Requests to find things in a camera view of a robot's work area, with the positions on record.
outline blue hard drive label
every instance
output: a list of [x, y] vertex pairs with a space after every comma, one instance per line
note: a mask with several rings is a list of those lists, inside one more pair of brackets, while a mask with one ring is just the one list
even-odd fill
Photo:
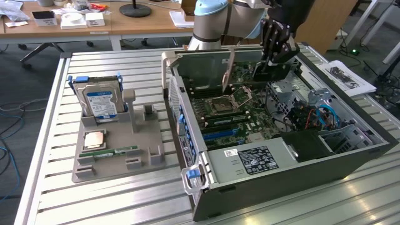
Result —
[[99, 119], [111, 119], [118, 116], [118, 109], [112, 102], [112, 92], [99, 91], [87, 94], [94, 116]]
[[238, 151], [238, 154], [250, 175], [279, 168], [267, 146]]

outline desk lamp base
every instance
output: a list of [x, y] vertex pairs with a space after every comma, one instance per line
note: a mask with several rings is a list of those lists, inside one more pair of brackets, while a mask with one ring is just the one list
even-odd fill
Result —
[[120, 13], [128, 17], [146, 17], [151, 14], [151, 8], [139, 4], [135, 8], [134, 4], [128, 4], [120, 7]]

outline chair wheel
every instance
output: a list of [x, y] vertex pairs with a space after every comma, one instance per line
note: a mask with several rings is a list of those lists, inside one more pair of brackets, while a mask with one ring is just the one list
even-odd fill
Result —
[[24, 44], [19, 44], [19, 49], [22, 49], [22, 50], [27, 50], [27, 49], [28, 49], [28, 47], [27, 47], [27, 45], [24, 45]]
[[95, 46], [94, 42], [91, 42], [91, 41], [87, 41], [87, 45], [88, 45], [90, 47], [94, 47], [94, 46]]
[[31, 64], [23, 63], [22, 66], [23, 66], [24, 69], [32, 69], [32, 65]]
[[143, 40], [140, 43], [142, 43], [143, 46], [148, 46], [150, 45], [147, 40]]

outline blue network cable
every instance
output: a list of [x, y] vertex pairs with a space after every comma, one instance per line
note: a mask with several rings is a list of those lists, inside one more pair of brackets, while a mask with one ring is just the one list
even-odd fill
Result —
[[3, 113], [0, 113], [0, 116], [6, 116], [6, 117], [10, 117], [10, 118], [18, 118], [20, 120], [20, 127], [19, 127], [19, 129], [15, 132], [12, 132], [8, 136], [0, 138], [0, 140], [4, 140], [6, 138], [10, 138], [11, 136], [14, 136], [16, 132], [20, 131], [20, 129], [24, 126], [24, 119], [20, 116], [11, 116], [11, 115], [6, 115]]
[[2, 199], [0, 199], [0, 203], [8, 198], [8, 196], [11, 196], [14, 194], [14, 192], [19, 189], [20, 187], [20, 172], [19, 172], [19, 169], [18, 169], [18, 165], [15, 163], [15, 159], [14, 159], [14, 155], [12, 153], [3, 147], [0, 147], [0, 149], [3, 151], [6, 151], [6, 154], [8, 154], [10, 158], [11, 158], [11, 161], [12, 161], [12, 165], [14, 165], [14, 168], [15, 168], [15, 172], [16, 172], [16, 175], [18, 175], [18, 185], [16, 187], [12, 189], [12, 191], [8, 193], [7, 196], [4, 196]]
[[[338, 127], [340, 128], [340, 119], [338, 117], [338, 114], [336, 114], [334, 108], [331, 106], [328, 106], [328, 105], [320, 105], [319, 108], [318, 108], [318, 110], [316, 110], [318, 111], [318, 116], [320, 116], [320, 111], [319, 111], [320, 108], [326, 108], [326, 109], [328, 109], [331, 111], [331, 113], [334, 115], [334, 120], [336, 120]], [[326, 121], [323, 120], [323, 118], [320, 118], [320, 122], [322, 122], [322, 124], [326, 124]]]

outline floor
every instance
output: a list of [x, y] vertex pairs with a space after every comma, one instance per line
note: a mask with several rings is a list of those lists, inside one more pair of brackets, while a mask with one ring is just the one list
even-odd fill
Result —
[[[350, 17], [347, 23], [344, 24], [344, 31], [350, 32], [360, 14]], [[354, 39], [354, 42], [350, 43], [350, 49], [359, 48], [359, 38], [367, 30], [367, 26], [359, 32], [359, 36]], [[386, 27], [382, 27], [382, 30], [374, 40], [370, 43], [370, 52], [360, 51], [358, 56], [359, 60], [366, 60], [375, 69], [384, 68], [382, 60], [386, 55], [390, 53], [395, 47], [398, 41], [400, 40], [400, 34]], [[187, 44], [190, 41], [188, 37], [178, 38], [179, 44]], [[91, 52], [91, 51], [111, 51], [111, 43], [108, 41], [95, 41], [95, 47], [91, 48], [87, 46], [86, 42], [78, 43], [64, 43], [60, 44], [60, 47], [67, 52]], [[171, 38], [151, 38], [148, 39], [148, 47], [142, 46], [140, 40], [126, 41], [134, 47], [124, 47], [123, 49], [135, 49], [135, 48], [164, 48], [174, 47]], [[38, 45], [28, 45], [30, 50], [32, 50]], [[30, 60], [30, 63], [34, 66], [31, 71], [24, 70], [20, 67], [20, 58], [27, 54], [28, 51], [23, 51], [18, 48], [16, 45], [10, 45], [8, 50], [0, 54], [0, 105], [8, 102], [27, 102], [38, 98], [46, 98], [51, 92], [52, 79], [55, 71], [58, 68], [58, 58], [60, 53], [50, 48], [42, 52], [36, 57]], [[326, 54], [328, 60], [342, 60], [347, 66], [352, 66], [358, 62], [340, 55], [336, 51], [328, 52]], [[364, 79], [370, 82], [375, 79], [375, 74], [371, 71], [364, 70], [364, 65], [359, 65], [351, 68], [355, 73], [358, 73]], [[40, 108], [46, 105], [46, 102], [39, 102], [32, 104], [27, 109]], [[20, 171], [22, 184], [18, 191], [14, 193], [11, 199], [0, 202], [0, 224], [10, 225], [14, 223], [18, 206], [20, 202], [20, 195], [24, 187], [24, 179], [28, 174], [31, 157], [34, 154], [36, 139], [39, 135], [42, 120], [43, 120], [44, 111], [27, 112], [24, 116], [24, 126], [22, 130], [11, 137], [6, 139], [8, 148], [12, 150], [18, 167]], [[11, 123], [15, 122], [15, 118], [0, 117], [0, 131], [3, 131]], [[6, 160], [0, 161], [0, 168], [4, 168]], [[8, 168], [6, 173], [0, 176], [0, 195], [6, 195], [10, 190], [16, 185], [16, 173], [12, 167]]]

